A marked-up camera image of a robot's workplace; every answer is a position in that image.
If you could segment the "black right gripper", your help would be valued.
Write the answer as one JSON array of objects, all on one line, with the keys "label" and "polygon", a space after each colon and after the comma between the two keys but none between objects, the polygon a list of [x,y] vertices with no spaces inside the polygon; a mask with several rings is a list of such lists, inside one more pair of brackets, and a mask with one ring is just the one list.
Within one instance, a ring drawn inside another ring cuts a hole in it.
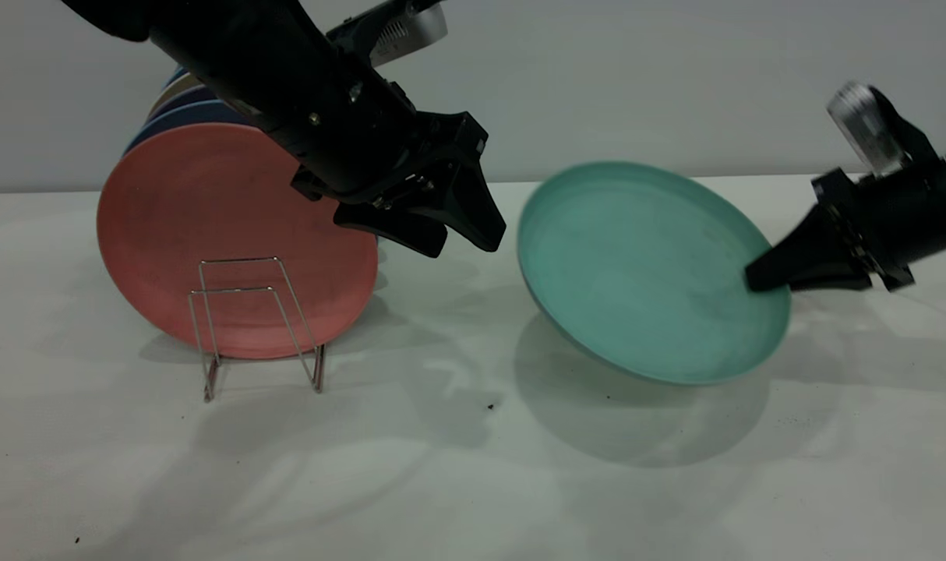
[{"label": "black right gripper", "polygon": [[813,178],[812,188],[820,206],[745,267],[751,291],[865,291],[870,273],[897,291],[915,283],[912,263],[946,251],[946,168],[858,182],[836,169]]}]

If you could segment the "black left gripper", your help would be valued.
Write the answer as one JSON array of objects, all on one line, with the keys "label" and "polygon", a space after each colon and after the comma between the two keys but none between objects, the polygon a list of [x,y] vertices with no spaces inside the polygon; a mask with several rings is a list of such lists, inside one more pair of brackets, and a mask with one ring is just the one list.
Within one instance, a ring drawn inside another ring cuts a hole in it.
[{"label": "black left gripper", "polygon": [[[288,79],[285,113],[285,149],[298,163],[291,187],[349,203],[337,206],[337,226],[426,258],[440,256],[446,227],[481,251],[500,248],[507,224],[480,162],[489,136],[471,114],[419,111],[384,79],[337,78]],[[433,189],[434,220],[359,205]]]}]

